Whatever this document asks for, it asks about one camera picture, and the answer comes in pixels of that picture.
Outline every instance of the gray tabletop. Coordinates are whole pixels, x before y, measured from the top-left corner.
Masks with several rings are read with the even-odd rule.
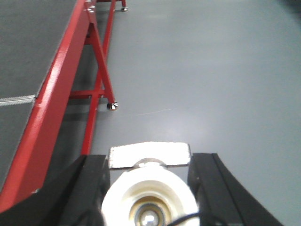
[[[0,191],[75,3],[76,0],[1,1]],[[7,98],[12,97],[23,101],[8,105]]]

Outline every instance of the black cable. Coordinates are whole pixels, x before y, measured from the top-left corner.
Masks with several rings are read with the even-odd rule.
[[[189,220],[191,218],[196,218],[199,217],[200,222],[206,222],[210,226],[227,226],[227,223],[220,219],[217,216],[214,216],[212,214],[204,214],[201,212],[198,213],[191,213],[186,216],[180,217],[177,220],[173,221],[172,223],[168,224],[167,226],[176,226],[179,225],[180,223],[183,223],[186,220]]]

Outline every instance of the red steel beam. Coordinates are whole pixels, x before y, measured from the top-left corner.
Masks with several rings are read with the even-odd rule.
[[[115,0],[113,0],[113,2],[111,3],[111,9],[113,9],[113,8],[115,8]],[[91,20],[92,24],[89,29],[89,34],[90,34],[89,44],[91,44],[93,47],[93,51],[94,51],[94,54],[95,54],[95,57],[96,57],[96,60],[98,63],[98,71],[97,71],[96,81],[95,81],[95,85],[94,85],[94,92],[97,93],[99,90],[101,90],[102,82],[103,82],[104,87],[105,87],[105,90],[104,90],[105,97],[108,98],[109,103],[114,103],[115,97],[113,94],[111,81],[110,81],[110,77],[109,77],[109,72],[108,72],[108,68],[106,65],[106,55],[105,55],[103,46],[101,44],[99,33],[97,30],[95,14],[90,14],[90,20]],[[98,106],[99,106],[99,95],[93,93],[91,95],[89,116],[88,116],[88,120],[87,120],[86,131],[85,131],[81,154],[90,154]]]
[[[121,0],[122,1],[122,7],[127,7],[127,2],[126,0]]]
[[[72,91],[70,93],[69,99],[88,99],[92,95],[97,95],[98,98],[105,97],[104,90],[79,90],[79,91]]]
[[[109,45],[110,45],[111,33],[112,33],[112,27],[113,27],[115,5],[116,5],[116,0],[112,0],[109,17],[108,17],[108,22],[107,22],[107,27],[106,27],[105,35],[104,35],[104,39],[103,39],[103,51],[104,51],[105,59],[107,59],[108,52],[109,52]]]

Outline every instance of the metal leveling foot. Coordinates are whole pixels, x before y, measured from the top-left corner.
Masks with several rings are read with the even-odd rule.
[[[127,12],[128,11],[128,7],[122,7],[121,8],[121,12]]]
[[[110,111],[115,111],[117,110],[117,108],[118,108],[117,102],[107,104],[107,109],[109,109]]]

